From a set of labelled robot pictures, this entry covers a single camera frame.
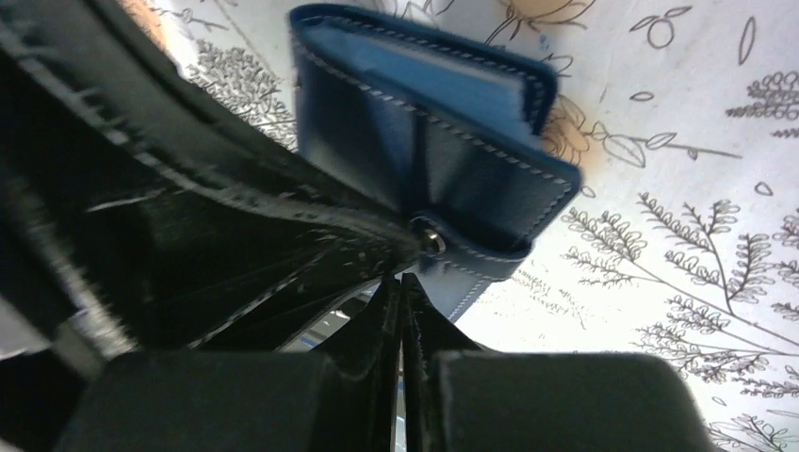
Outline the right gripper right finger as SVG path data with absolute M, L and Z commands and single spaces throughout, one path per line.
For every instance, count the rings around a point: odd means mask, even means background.
M 663 360 L 637 353 L 503 353 L 401 279 L 411 451 L 710 451 L 693 398 Z

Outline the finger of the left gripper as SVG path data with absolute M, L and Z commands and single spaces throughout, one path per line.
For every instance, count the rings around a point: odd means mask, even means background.
M 118 3 L 2 3 L 3 358 L 275 350 L 419 252 L 182 78 Z

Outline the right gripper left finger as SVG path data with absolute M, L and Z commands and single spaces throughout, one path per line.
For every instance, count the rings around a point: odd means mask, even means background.
M 59 451 L 390 451 L 400 284 L 307 352 L 133 352 L 84 393 Z

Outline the navy blue card holder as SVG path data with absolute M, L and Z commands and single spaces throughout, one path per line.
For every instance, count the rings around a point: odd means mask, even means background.
M 413 271 L 457 320 L 579 192 L 580 168 L 544 146 L 556 74 L 372 9 L 306 4 L 287 19 L 298 154 L 426 239 Z

